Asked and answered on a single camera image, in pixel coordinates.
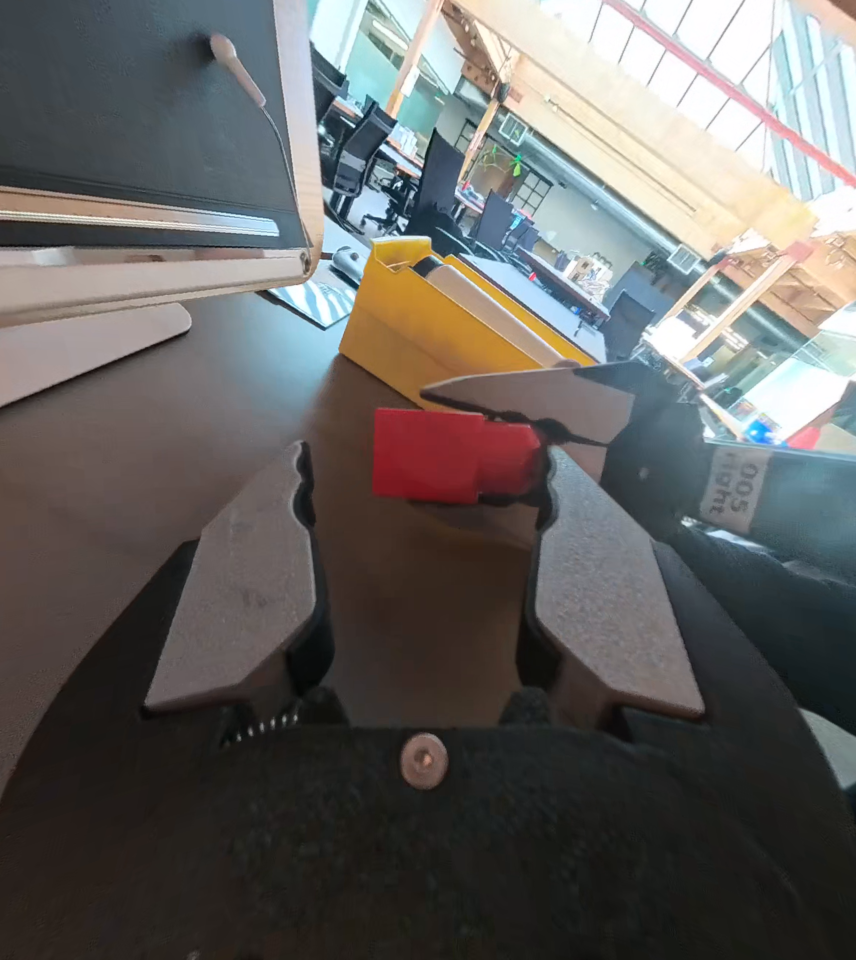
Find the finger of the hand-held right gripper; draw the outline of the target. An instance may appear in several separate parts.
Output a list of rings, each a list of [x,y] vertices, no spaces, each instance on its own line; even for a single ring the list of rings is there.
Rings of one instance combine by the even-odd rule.
[[[569,440],[566,442],[548,444],[548,476],[554,476],[563,457],[589,476],[594,482],[602,481],[602,474],[606,460],[606,445],[592,445],[589,443]]]
[[[420,397],[448,409],[533,426],[555,446],[606,447],[628,425],[633,393],[591,375],[598,366],[555,366],[473,374],[423,387]]]

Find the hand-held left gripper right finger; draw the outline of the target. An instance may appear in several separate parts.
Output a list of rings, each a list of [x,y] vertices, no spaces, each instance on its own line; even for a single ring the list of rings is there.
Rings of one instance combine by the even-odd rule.
[[[518,676],[571,727],[621,709],[705,714],[653,541],[561,448],[548,454],[516,648]]]

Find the grey office table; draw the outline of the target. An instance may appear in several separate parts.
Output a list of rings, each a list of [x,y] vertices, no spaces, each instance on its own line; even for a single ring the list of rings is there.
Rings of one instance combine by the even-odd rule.
[[[584,293],[577,285],[548,267],[542,271],[524,271],[511,263],[469,254],[457,254],[456,259],[519,303],[533,303],[535,293],[545,294],[565,308],[574,309],[595,326],[605,324],[611,315],[607,308]]]

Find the dark printed mouse pad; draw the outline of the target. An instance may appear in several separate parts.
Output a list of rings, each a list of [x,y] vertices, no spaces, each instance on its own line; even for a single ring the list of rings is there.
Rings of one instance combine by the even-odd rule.
[[[259,292],[270,303],[284,307],[320,330],[345,321],[353,310],[356,295],[353,287],[314,280]]]

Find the wooden book stand white base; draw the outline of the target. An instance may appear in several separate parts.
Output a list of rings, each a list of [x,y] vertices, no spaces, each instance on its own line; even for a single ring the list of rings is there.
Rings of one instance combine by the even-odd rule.
[[[309,280],[306,2],[0,1],[0,409]]]

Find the red toy building block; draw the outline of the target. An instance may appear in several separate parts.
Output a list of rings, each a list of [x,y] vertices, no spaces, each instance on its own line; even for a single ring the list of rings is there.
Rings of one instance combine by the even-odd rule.
[[[545,445],[529,424],[482,414],[375,411],[376,497],[452,506],[513,502],[533,492],[546,471]]]

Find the person's right forearm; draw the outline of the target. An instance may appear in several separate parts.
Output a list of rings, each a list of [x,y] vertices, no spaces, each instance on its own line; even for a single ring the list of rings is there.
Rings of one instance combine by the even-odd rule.
[[[856,737],[856,586],[681,526],[662,543],[721,604],[795,701]]]

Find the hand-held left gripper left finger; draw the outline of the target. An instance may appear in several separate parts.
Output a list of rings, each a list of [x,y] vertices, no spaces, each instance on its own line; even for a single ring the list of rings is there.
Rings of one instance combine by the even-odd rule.
[[[147,712],[278,712],[335,652],[310,449],[273,456],[206,524],[146,692]]]

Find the wooden post red bracket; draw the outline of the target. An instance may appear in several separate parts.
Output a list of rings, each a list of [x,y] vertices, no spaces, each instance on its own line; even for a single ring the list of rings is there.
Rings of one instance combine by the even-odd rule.
[[[777,282],[795,266],[804,263],[814,252],[812,242],[794,242],[783,249],[770,266],[754,279],[728,306],[719,318],[715,318],[708,328],[689,346],[684,354],[676,358],[679,365],[695,360],[699,354],[716,342],[722,333],[731,329],[736,320],[754,306],[757,301],[769,293]]]

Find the black office chair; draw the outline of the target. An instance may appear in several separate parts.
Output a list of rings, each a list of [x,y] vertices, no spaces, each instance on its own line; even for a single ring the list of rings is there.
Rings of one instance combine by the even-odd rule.
[[[473,251],[477,255],[498,254],[505,246],[514,219],[515,209],[511,202],[490,190],[472,236]]]
[[[602,329],[606,361],[626,361],[654,318],[654,311],[625,291],[618,294],[608,310],[609,318]]]
[[[393,133],[395,126],[395,119],[372,100],[357,125],[338,145],[330,159],[328,186],[331,199],[326,205],[326,211],[346,230],[352,229],[348,220],[351,206],[354,200],[361,196],[376,154]]]
[[[464,154],[437,129],[433,131],[409,222],[401,232],[402,236],[429,238],[433,251],[441,258],[472,252],[454,219],[456,189],[464,159]]]

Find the yellow plastic bin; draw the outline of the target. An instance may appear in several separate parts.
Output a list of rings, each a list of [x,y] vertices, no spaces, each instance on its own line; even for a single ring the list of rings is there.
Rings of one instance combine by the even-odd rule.
[[[342,356],[426,410],[441,407],[420,397],[423,387],[472,375],[547,369],[473,318],[411,269],[418,258],[436,255],[427,237],[376,238],[340,341]],[[547,295],[518,302],[566,340],[606,362],[602,334],[578,329],[578,318]]]

